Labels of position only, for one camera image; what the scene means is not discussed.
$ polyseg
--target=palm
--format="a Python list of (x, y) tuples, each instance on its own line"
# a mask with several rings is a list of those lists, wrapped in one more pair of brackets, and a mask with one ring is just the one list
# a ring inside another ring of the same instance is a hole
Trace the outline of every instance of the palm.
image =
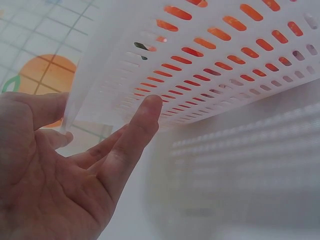
[[(42, 113), (49, 106), (39, 108), (39, 101), (33, 104), (40, 97), (32, 98), (15, 95), (0, 101), (0, 234), (7, 239), (96, 239), (158, 129), (160, 100), (146, 100), (127, 127), (66, 158), (55, 149), (67, 145), (70, 134), (37, 130), (62, 116), (65, 98), (47, 116)], [(52, 107), (52, 99), (43, 102)]]

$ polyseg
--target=orange slot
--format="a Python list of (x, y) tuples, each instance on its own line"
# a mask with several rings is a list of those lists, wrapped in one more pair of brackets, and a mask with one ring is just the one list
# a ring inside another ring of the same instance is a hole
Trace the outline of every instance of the orange slot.
[(182, 109), (180, 109), (180, 108), (176, 108), (176, 107), (173, 107), (172, 109), (173, 109), (173, 110), (177, 110), (177, 111), (181, 111), (181, 112), (184, 111), (184, 110), (182, 110)]
[(141, 82), (141, 85), (144, 85), (144, 86), (147, 86), (147, 87), (150, 87), (150, 88), (156, 88), (157, 87), (156, 85), (152, 85), (152, 84), (145, 83), (145, 82)]
[(256, 10), (254, 10), (251, 6), (247, 4), (241, 4), (240, 9), (250, 18), (257, 22), (262, 21), (264, 19), (264, 17), (260, 13), (258, 13)]
[(248, 82), (254, 82), (254, 81), (255, 81), (252, 77), (250, 77), (250, 76), (248, 76), (248, 75), (241, 75), (240, 77), (241, 77), (242, 79), (248, 81)]
[(184, 51), (185, 53), (191, 54), (191, 55), (193, 55), (195, 57), (200, 57), (201, 58), (201, 57), (204, 56), (203, 53), (201, 53), (199, 51), (196, 51), (194, 49), (191, 49), (190, 47), (183, 47), (181, 50)]
[(193, 101), (186, 101), (185, 103), (187, 103), (187, 104), (191, 104), (191, 105), (198, 105), (198, 104), (196, 104), (195, 102), (193, 102)]
[(255, 51), (251, 50), (251, 49), (248, 48), (248, 47), (243, 47), (243, 48), (241, 49), (241, 52), (243, 52), (244, 54), (246, 54), (246, 55), (248, 55), (249, 57), (254, 58), (254, 59), (256, 59), (256, 58), (259, 57), (258, 53), (256, 53)]
[(227, 24), (229, 24), (231, 27), (237, 29), (238, 31), (247, 30), (247, 27), (242, 22), (240, 22), (238, 19), (234, 18), (233, 16), (225, 16), (223, 18), (223, 21), (225, 21)]
[(279, 4), (275, 0), (262, 0), (272, 11), (277, 12), (280, 10)]
[(169, 90), (169, 93), (177, 94), (177, 95), (183, 95), (183, 93), (181, 93), (179, 91), (174, 91), (174, 90)]
[(180, 57), (180, 56), (172, 56), (171, 59), (176, 60), (176, 61), (183, 63), (183, 64), (192, 64), (192, 61), (185, 59), (183, 57)]
[(266, 77), (267, 74), (265, 74), (264, 72), (260, 71), (259, 69), (255, 69), (252, 71), (254, 74), (257, 74), (260, 77)]
[(159, 75), (162, 75), (162, 76), (165, 76), (165, 77), (169, 77), (169, 78), (172, 77), (171, 74), (166, 73), (166, 72), (163, 72), (163, 71), (158, 71), (158, 70), (156, 70), (156, 71), (153, 71), (153, 72), (154, 72), (155, 74), (159, 74)]
[(164, 36), (158, 36), (156, 38), (156, 41), (160, 42), (160, 43), (166, 43), (167, 39)]
[(220, 72), (214, 71), (214, 70), (212, 70), (210, 68), (205, 68), (203, 71), (205, 71), (208, 74), (212, 74), (214, 76), (221, 76)]
[(181, 71), (182, 69), (180, 67), (177, 67), (177, 66), (173, 66), (171, 64), (168, 64), (168, 63), (164, 63), (161, 65), (162, 67), (165, 67), (167, 69), (171, 69), (171, 70), (174, 70), (174, 71)]
[(186, 105), (179, 105), (180, 107), (183, 107), (183, 108), (186, 108), (186, 109), (190, 109), (189, 106), (186, 106)]
[(193, 75), (193, 77), (195, 77), (196, 79), (200, 79), (200, 80), (202, 80), (202, 81), (206, 81), (206, 82), (211, 81), (211, 79), (209, 79), (209, 78), (207, 78), (207, 77), (205, 77), (205, 76), (198, 75), (198, 74)]
[(277, 71), (279, 71), (279, 69), (278, 69), (275, 65), (273, 65), (273, 64), (271, 64), (271, 63), (266, 64), (265, 67), (266, 67), (267, 69), (271, 70), (272, 72), (277, 72)]
[(207, 31), (223, 41), (231, 40), (231, 36), (225, 33), (224, 31), (220, 30), (219, 28), (210, 27)]
[(185, 86), (180, 86), (180, 85), (177, 85), (177, 86), (175, 86), (176, 88), (179, 88), (179, 89), (183, 89), (183, 90), (186, 90), (186, 91), (191, 91), (191, 89), (190, 88), (188, 88), (188, 87), (185, 87)]
[(135, 90), (139, 90), (139, 91), (142, 91), (142, 92), (146, 92), (146, 93), (150, 93), (150, 91), (149, 90), (147, 90), (147, 89), (143, 89), (143, 88), (135, 88)]
[(200, 8), (205, 8), (208, 6), (208, 3), (206, 0), (186, 0), (186, 1), (194, 5), (197, 5)]
[(151, 77), (151, 76), (148, 76), (147, 79), (149, 79), (151, 81), (158, 82), (158, 83), (164, 83), (165, 82), (165, 81), (163, 81), (161, 79), (158, 79), (158, 78), (155, 78), (155, 77)]
[(234, 56), (234, 55), (230, 55), (227, 57), (229, 60), (231, 60), (232, 62), (235, 62), (236, 64), (246, 64), (245, 61), (243, 61), (242, 59), (240, 59), (239, 57), (237, 56)]
[(272, 36), (274, 36), (282, 44), (289, 42), (288, 39), (278, 30), (273, 30)]
[(168, 99), (176, 99), (174, 96), (170, 95), (162, 95), (162, 97), (168, 98)]
[(183, 20), (191, 20), (192, 15), (175, 6), (165, 6), (164, 11)]
[(288, 27), (297, 37), (300, 37), (304, 34), (294, 21), (290, 21), (288, 23)]
[(292, 63), (288, 59), (286, 59), (284, 56), (280, 57), (279, 61), (280, 61), (280, 63), (282, 63), (283, 65), (285, 65), (287, 67), (292, 65)]
[(198, 98), (198, 97), (193, 97), (192, 99), (197, 100), (197, 101), (199, 101), (199, 102), (205, 102), (205, 100), (203, 100), (203, 99), (201, 99), (201, 98)]
[(232, 67), (230, 67), (230, 66), (228, 66), (227, 64), (224, 64), (223, 62), (220, 62), (220, 61), (216, 62), (214, 65), (216, 65), (216, 66), (219, 67), (219, 68), (228, 70), (228, 71), (230, 71), (230, 70), (233, 69)]
[(216, 49), (217, 48), (217, 46), (214, 45), (213, 43), (208, 42), (200, 37), (196, 37), (193, 41), (197, 44), (200, 44), (201, 46), (203, 46), (207, 49)]
[(160, 20), (160, 19), (156, 20), (156, 24), (159, 28), (166, 29), (171, 32), (178, 32), (179, 31), (179, 29), (176, 26), (174, 26), (166, 21)]
[(196, 86), (196, 87), (201, 86), (199, 83), (194, 82), (194, 81), (185, 80), (184, 82), (185, 82), (186, 84), (190, 84), (190, 85), (193, 85), (193, 86)]
[(267, 43), (265, 40), (261, 38), (255, 42), (266, 51), (272, 51), (274, 49), (273, 46), (271, 46), (269, 43)]
[(206, 94), (206, 93), (202, 93), (201, 96), (204, 96), (204, 97), (209, 98), (209, 99), (214, 99), (215, 98), (214, 96), (211, 96), (211, 95)]

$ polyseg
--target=white plastic panel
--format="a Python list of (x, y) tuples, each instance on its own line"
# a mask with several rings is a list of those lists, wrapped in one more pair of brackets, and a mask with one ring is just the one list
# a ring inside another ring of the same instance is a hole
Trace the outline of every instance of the white plastic panel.
[(128, 121), (149, 94), (162, 96), (162, 127), (184, 125), (320, 78), (319, 10), (314, 0), (113, 1), (66, 125)]

